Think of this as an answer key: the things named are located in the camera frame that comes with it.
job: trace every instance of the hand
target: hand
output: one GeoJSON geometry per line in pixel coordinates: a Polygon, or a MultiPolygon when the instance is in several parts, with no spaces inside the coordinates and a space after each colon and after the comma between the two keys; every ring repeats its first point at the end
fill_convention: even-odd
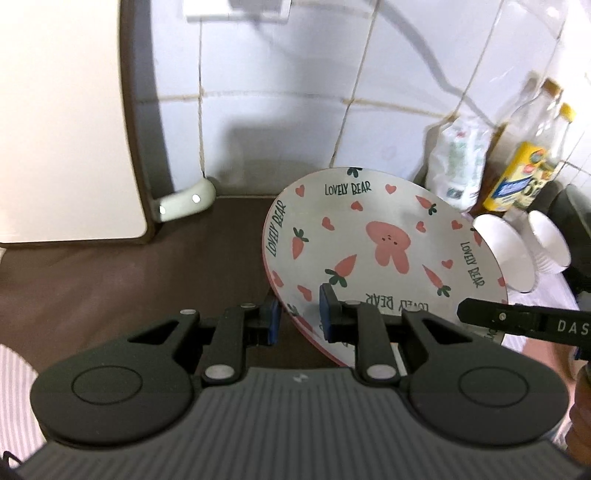
{"type": "Polygon", "coordinates": [[[566,434],[567,453],[575,460],[591,466],[591,383],[586,368],[577,376],[574,405],[570,409],[572,427],[566,434]]]}

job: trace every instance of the plastic bottle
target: plastic bottle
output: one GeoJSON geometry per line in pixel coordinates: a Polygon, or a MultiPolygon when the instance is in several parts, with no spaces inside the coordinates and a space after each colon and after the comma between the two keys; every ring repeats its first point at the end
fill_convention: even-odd
{"type": "Polygon", "coordinates": [[[530,182],[515,201],[514,205],[517,208],[522,210],[528,208],[544,185],[550,180],[554,180],[554,177],[556,176],[554,174],[556,166],[560,160],[564,159],[564,143],[566,135],[575,116],[576,113],[571,106],[568,103],[563,103],[560,107],[560,113],[552,127],[554,135],[552,146],[548,150],[544,161],[535,169],[530,182]]]}
{"type": "Polygon", "coordinates": [[[495,185],[483,203],[486,210],[506,211],[530,182],[552,145],[551,130],[561,94],[562,88],[546,79],[539,94],[511,116],[489,157],[495,185]]]}

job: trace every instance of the gray ribbed surface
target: gray ribbed surface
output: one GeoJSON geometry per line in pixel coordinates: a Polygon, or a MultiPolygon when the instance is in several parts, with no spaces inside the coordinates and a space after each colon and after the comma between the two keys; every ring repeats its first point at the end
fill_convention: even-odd
{"type": "Polygon", "coordinates": [[[493,452],[441,439],[395,391],[360,385],[347,369],[258,368],[240,384],[207,389],[175,429],[149,442],[112,452],[51,443],[18,470],[27,480],[566,480],[581,472],[549,442],[493,452]],[[297,382],[300,374],[307,379],[297,382]]]}

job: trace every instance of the power outlet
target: power outlet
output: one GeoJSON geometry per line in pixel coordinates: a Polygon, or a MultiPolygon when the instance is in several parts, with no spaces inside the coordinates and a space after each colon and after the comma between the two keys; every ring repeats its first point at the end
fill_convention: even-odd
{"type": "Polygon", "coordinates": [[[188,20],[285,21],[291,0],[184,0],[188,20]]]}

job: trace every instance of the yellow label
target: yellow label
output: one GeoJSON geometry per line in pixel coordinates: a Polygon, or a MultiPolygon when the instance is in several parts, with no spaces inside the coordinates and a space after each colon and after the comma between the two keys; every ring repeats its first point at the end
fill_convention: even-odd
{"type": "Polygon", "coordinates": [[[523,142],[496,183],[495,188],[484,201],[484,208],[490,212],[508,210],[523,189],[527,187],[535,169],[544,160],[545,155],[545,148],[523,142]]]}
{"type": "Polygon", "coordinates": [[[547,164],[540,165],[530,179],[530,182],[523,189],[519,198],[515,201],[516,206],[521,209],[526,209],[534,201],[538,193],[544,186],[552,179],[555,167],[550,167],[547,164]]]}

